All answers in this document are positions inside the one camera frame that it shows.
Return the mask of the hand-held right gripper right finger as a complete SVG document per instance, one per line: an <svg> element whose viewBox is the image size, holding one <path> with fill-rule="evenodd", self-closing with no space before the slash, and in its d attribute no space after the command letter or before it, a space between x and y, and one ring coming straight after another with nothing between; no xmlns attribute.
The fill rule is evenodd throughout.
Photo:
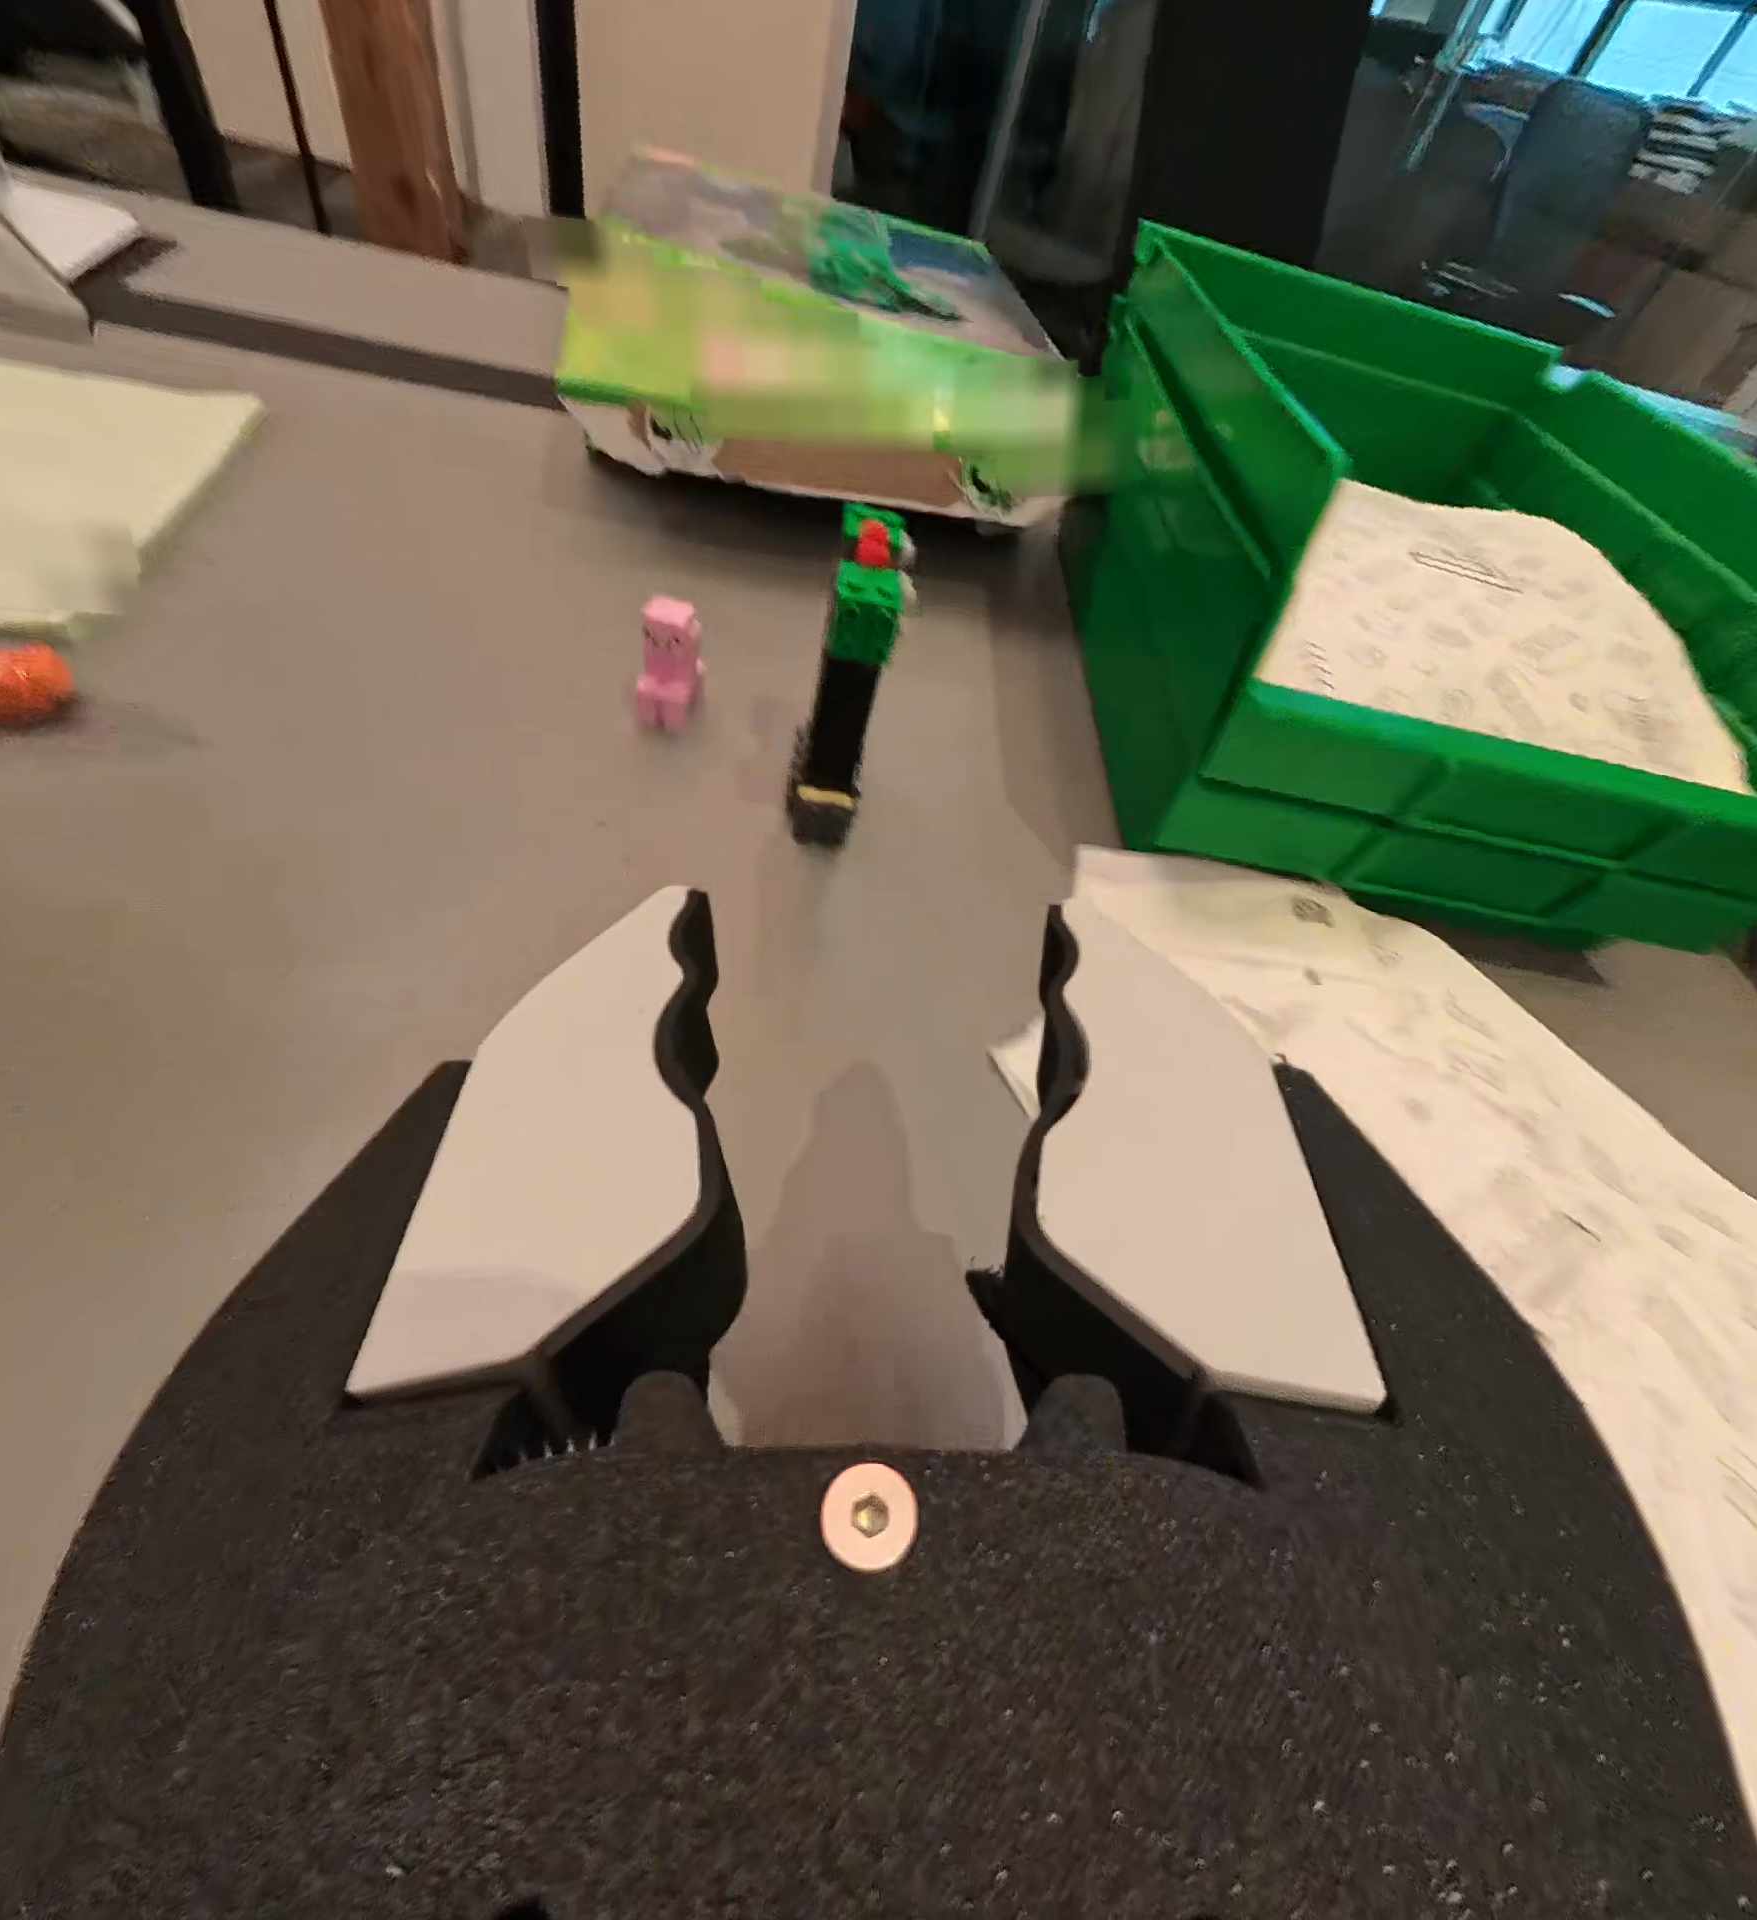
<svg viewBox="0 0 1757 1920"><path fill-rule="evenodd" d="M1034 1375L1097 1374L1131 1420L1244 1395L1388 1403L1268 1055L1100 908L1048 910L1037 1112L995 1326Z"/></svg>

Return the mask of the grey office chair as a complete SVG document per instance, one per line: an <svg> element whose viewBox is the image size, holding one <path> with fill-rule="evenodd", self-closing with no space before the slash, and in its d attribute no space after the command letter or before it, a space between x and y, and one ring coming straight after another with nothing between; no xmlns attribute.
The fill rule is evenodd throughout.
<svg viewBox="0 0 1757 1920"><path fill-rule="evenodd" d="M1485 252L1504 304L1566 292L1577 257L1630 179L1654 109L1585 78L1552 78L1514 136Z"/></svg>

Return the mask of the black and green brick tower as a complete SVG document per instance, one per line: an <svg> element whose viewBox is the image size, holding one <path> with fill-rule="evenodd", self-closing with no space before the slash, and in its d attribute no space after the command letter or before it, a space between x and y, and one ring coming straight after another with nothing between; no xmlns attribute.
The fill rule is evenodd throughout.
<svg viewBox="0 0 1757 1920"><path fill-rule="evenodd" d="M879 678L916 608L916 547L889 509L847 499L814 691L794 733L786 821L801 847L839 849L862 804L865 736Z"/></svg>

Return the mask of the pink brick pig figure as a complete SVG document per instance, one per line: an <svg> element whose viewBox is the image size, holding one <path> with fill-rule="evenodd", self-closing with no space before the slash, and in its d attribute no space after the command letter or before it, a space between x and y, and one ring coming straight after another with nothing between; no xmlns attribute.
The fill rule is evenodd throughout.
<svg viewBox="0 0 1757 1920"><path fill-rule="evenodd" d="M687 599L654 594L641 606L641 663L634 709L641 725L679 733L695 711L706 667L702 622Z"/></svg>

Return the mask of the wooden post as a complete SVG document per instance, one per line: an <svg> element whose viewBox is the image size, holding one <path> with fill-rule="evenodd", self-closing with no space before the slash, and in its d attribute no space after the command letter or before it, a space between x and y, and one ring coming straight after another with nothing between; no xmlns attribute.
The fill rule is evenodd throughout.
<svg viewBox="0 0 1757 1920"><path fill-rule="evenodd" d="M466 205L440 95L427 1L321 1L367 243L468 263Z"/></svg>

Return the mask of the white printed paper bag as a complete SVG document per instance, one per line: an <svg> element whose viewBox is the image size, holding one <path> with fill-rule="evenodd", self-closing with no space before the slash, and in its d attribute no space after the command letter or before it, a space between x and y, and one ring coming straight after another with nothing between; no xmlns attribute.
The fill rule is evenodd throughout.
<svg viewBox="0 0 1757 1920"><path fill-rule="evenodd" d="M1540 517L1342 480L1254 675L1755 794L1675 629L1592 543Z"/></svg>
<svg viewBox="0 0 1757 1920"><path fill-rule="evenodd" d="M1757 1200L1436 933L1081 847L1071 906L1303 1068L1540 1335L1668 1550L1757 1814Z"/></svg>

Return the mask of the pale green booklet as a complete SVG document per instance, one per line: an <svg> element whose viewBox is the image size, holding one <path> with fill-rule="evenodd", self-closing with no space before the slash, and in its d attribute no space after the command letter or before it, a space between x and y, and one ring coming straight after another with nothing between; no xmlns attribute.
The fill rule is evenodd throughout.
<svg viewBox="0 0 1757 1920"><path fill-rule="evenodd" d="M264 419L247 393L0 359L0 636L121 614Z"/></svg>

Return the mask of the green plastic bin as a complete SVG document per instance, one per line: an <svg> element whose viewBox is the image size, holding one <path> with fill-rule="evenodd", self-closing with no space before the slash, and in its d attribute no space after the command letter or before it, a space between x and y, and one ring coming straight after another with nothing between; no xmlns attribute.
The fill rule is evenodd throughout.
<svg viewBox="0 0 1757 1920"><path fill-rule="evenodd" d="M1109 492L1058 531L1123 844L1554 947L1757 928L1757 466L1558 350L1143 222L1108 312ZM1751 790L1260 675L1342 483L1587 540Z"/></svg>

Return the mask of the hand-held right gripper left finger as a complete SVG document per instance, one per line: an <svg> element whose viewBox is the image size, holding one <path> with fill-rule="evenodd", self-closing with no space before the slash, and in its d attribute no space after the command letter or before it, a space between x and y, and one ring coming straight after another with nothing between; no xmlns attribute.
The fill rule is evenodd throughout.
<svg viewBox="0 0 1757 1920"><path fill-rule="evenodd" d="M344 1382L375 1405L502 1386L558 1445L638 1380L700 1395L746 1297L707 1090L706 891L670 886L549 971L468 1062Z"/></svg>

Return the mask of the green printed toy box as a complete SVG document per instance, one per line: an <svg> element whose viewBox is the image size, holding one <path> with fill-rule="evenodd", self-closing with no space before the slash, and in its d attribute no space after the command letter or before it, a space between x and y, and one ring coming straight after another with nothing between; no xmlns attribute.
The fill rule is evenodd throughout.
<svg viewBox="0 0 1757 1920"><path fill-rule="evenodd" d="M1101 389L978 241L643 150L555 252L600 462L1008 531L1109 483Z"/></svg>

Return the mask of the grey desk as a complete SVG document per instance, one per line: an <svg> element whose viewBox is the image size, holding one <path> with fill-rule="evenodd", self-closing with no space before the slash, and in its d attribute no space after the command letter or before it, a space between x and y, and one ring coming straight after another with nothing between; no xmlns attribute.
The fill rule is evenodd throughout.
<svg viewBox="0 0 1757 1920"><path fill-rule="evenodd" d="M835 507L240 340L26 347L266 419L81 713L0 736L0 1915L1757 1915L1668 1550L1308 1072L1380 1415L1131 1420L995 1326L1109 827L1053 537L916 534L816 851ZM654 594L702 622L679 733ZM580 1447L502 1386L350 1403L476 1048L670 886L746 1229L707 1394ZM1494 956L1757 1200L1742 966Z"/></svg>

